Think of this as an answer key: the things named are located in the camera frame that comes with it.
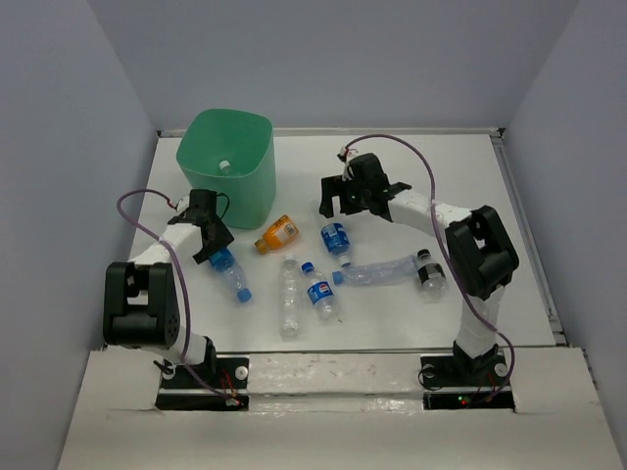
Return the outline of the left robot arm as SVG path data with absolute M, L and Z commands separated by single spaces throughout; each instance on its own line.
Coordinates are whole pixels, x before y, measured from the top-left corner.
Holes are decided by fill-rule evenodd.
M 151 194 L 174 211 L 161 232 L 131 217 L 123 203 L 132 196 Z M 153 353 L 162 360 L 162 373 L 173 376 L 179 368 L 191 384 L 209 391 L 217 375 L 214 342 L 192 329 L 191 300 L 182 262 L 207 263 L 234 241 L 223 222 L 226 211 L 221 192 L 193 189 L 175 203 L 153 189 L 132 190 L 117 200 L 119 215 L 152 244 L 127 261 L 111 263 L 105 273 L 102 333 L 108 346 Z

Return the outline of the large clear bottle white cap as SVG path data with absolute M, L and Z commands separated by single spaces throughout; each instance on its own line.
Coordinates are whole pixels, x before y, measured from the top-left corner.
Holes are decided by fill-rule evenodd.
M 253 169 L 241 164 L 234 164 L 229 160 L 222 160 L 218 163 L 218 174 L 222 177 L 240 178 L 249 176 L 253 171 Z

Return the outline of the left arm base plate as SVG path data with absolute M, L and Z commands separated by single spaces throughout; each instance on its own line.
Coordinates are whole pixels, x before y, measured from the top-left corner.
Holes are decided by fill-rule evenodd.
M 249 407 L 250 358 L 223 355 L 217 368 L 186 368 L 165 359 L 154 361 L 161 377 L 155 407 L 162 411 L 245 411 Z

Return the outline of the crushed clear bottle blue cap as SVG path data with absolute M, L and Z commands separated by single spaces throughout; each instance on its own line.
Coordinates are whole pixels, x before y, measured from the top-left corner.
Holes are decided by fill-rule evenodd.
M 417 274 L 417 257 L 409 255 L 390 261 L 351 265 L 332 273 L 336 286 L 378 287 L 404 283 Z

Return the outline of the slim clear bottle white cap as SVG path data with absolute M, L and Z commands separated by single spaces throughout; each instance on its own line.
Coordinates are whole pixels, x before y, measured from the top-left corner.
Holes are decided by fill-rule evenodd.
M 295 255 L 286 255 L 279 269 L 279 334 L 291 341 L 305 331 L 305 310 L 302 298 L 301 268 Z

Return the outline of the orange juice bottle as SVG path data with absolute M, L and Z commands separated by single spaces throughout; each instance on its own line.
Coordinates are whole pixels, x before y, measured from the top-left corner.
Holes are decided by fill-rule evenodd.
M 254 247 L 261 255 L 277 251 L 292 243 L 300 231 L 287 214 L 279 217 L 255 242 Z

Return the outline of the black label bottle black cap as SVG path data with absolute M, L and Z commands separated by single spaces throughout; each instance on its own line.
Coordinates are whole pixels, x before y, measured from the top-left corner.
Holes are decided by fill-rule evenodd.
M 426 249 L 418 251 L 416 255 L 417 276 L 422 294 L 431 302 L 440 301 L 449 287 L 442 265 Z

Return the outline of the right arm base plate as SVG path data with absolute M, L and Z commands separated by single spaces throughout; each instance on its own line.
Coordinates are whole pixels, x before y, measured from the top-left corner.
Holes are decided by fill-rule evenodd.
M 483 372 L 470 378 L 459 378 L 446 370 L 451 355 L 428 355 L 420 359 L 417 380 L 424 394 L 425 410 L 515 410 L 510 385 L 504 385 L 508 372 L 505 356 L 499 353 Z

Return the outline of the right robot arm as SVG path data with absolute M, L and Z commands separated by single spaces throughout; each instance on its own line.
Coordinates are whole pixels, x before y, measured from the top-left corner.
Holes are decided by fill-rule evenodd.
M 440 386 L 471 386 L 494 370 L 505 287 L 519 267 L 517 252 L 497 211 L 439 203 L 404 182 L 392 183 L 373 154 L 349 160 L 341 175 L 321 180 L 319 212 L 370 212 L 435 237 L 462 296 L 453 352 L 428 366 Z

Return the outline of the pepsi label bottle blue cap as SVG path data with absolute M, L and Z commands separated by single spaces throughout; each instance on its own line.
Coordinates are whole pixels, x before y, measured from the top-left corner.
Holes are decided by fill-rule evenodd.
M 340 307 L 327 277 L 317 270 L 310 261 L 301 265 L 307 281 L 306 295 L 321 321 L 337 319 Z

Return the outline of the blue label water bottle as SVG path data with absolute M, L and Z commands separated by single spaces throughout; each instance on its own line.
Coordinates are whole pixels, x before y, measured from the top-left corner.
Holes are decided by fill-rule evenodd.
M 342 223 L 331 222 L 320 229 L 320 236 L 326 251 L 344 268 L 351 261 L 351 242 Z

